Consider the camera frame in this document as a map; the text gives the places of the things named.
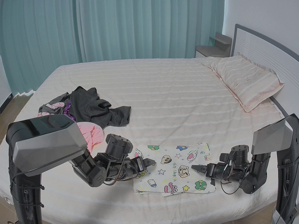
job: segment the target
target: pillow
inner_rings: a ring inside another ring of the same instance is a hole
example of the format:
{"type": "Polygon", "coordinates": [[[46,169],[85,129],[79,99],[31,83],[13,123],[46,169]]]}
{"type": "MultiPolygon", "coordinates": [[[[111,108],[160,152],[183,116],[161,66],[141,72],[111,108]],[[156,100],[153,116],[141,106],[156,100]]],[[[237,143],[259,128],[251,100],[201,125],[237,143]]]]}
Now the pillow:
{"type": "Polygon", "coordinates": [[[278,92],[284,85],[276,73],[251,63],[242,55],[202,62],[225,84],[246,112],[278,92]]]}

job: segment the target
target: bed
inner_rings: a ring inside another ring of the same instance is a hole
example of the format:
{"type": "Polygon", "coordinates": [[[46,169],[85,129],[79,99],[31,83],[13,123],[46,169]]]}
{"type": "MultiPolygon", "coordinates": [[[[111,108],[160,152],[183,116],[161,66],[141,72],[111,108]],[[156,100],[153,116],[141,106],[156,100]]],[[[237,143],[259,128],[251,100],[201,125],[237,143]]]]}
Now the bed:
{"type": "MultiPolygon", "coordinates": [[[[279,120],[279,108],[282,115],[299,114],[298,107],[292,107],[299,96],[289,98],[286,93],[288,89],[298,89],[299,82],[285,71],[296,75],[299,58],[286,47],[267,39],[236,25],[232,54],[241,52],[279,73],[286,84],[275,98],[272,97],[276,105],[265,100],[251,112],[244,112],[223,82],[201,64],[205,58],[134,59],[59,67],[31,97],[16,121],[36,117],[39,106],[79,85],[85,89],[96,87],[100,98],[108,100],[112,107],[132,107],[130,123],[121,128],[108,126],[104,129],[105,135],[121,135],[133,145],[177,146],[207,142],[211,162],[217,163],[220,153],[229,152],[232,146],[246,144],[251,148],[253,132],[279,120]]],[[[103,143],[96,145],[92,155],[104,152],[105,148],[103,143]]],[[[0,195],[11,202],[5,140],[0,145],[0,164],[0,195]]],[[[162,197],[134,194],[133,181],[91,188],[76,176],[70,163],[64,163],[42,174],[45,186],[41,197],[45,205],[42,215],[43,220],[53,224],[220,224],[247,216],[274,202],[277,178],[276,154],[272,154],[267,182],[252,195],[242,190],[226,195],[216,183],[214,193],[162,197]]],[[[232,184],[226,190],[230,192],[236,187],[237,184],[232,184]]]]}

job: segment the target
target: floor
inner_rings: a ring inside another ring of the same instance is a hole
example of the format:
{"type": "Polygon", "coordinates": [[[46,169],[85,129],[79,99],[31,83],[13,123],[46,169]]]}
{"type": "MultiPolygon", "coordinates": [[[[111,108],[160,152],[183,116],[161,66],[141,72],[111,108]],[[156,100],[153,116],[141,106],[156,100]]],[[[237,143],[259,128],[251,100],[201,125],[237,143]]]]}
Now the floor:
{"type": "MultiPolygon", "coordinates": [[[[3,113],[0,114],[0,144],[6,134],[8,124],[15,120],[31,96],[32,94],[29,96],[17,95],[10,101],[3,113]]],[[[247,217],[223,224],[270,224],[274,206],[275,203],[272,203],[269,206],[248,215],[247,217]]],[[[0,197],[0,224],[7,224],[7,221],[17,221],[15,208],[0,197]]]]}

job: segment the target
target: curtain fold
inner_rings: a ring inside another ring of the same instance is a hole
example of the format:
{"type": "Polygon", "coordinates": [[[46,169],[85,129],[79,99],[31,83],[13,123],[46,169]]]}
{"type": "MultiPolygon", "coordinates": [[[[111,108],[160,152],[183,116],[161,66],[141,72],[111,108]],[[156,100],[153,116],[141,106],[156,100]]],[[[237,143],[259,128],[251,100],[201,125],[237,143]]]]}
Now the curtain fold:
{"type": "Polygon", "coordinates": [[[224,0],[0,0],[0,54],[16,94],[61,65],[192,58],[223,17],[224,0]]]}

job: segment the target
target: bedside table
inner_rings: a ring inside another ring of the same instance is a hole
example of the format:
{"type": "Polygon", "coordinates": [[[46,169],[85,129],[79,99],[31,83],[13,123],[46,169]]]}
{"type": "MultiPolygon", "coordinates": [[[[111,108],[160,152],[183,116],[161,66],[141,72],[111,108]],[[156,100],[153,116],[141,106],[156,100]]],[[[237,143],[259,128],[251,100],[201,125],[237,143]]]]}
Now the bedside table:
{"type": "Polygon", "coordinates": [[[210,37],[215,41],[214,46],[196,46],[195,58],[200,57],[229,57],[231,38],[216,32],[215,37],[210,37]]]}

